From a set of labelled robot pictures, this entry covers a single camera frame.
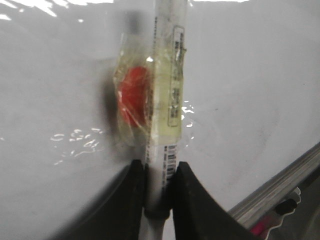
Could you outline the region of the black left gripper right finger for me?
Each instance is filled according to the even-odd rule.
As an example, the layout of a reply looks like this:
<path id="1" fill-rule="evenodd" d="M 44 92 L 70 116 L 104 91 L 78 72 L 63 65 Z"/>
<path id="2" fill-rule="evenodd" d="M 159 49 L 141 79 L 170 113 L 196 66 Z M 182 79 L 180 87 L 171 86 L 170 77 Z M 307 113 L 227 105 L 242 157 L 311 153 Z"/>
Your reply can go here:
<path id="1" fill-rule="evenodd" d="M 187 162 L 179 163 L 172 191 L 177 240 L 258 239 L 217 204 Z"/>

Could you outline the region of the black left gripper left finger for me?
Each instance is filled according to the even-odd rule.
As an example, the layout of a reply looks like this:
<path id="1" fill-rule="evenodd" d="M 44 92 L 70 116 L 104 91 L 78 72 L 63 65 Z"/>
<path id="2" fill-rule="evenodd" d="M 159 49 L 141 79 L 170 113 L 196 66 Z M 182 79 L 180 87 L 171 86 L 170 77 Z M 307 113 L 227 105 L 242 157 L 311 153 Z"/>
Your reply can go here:
<path id="1" fill-rule="evenodd" d="M 134 159 L 89 209 L 50 239 L 137 240 L 144 193 L 144 166 L 139 159 Z"/>

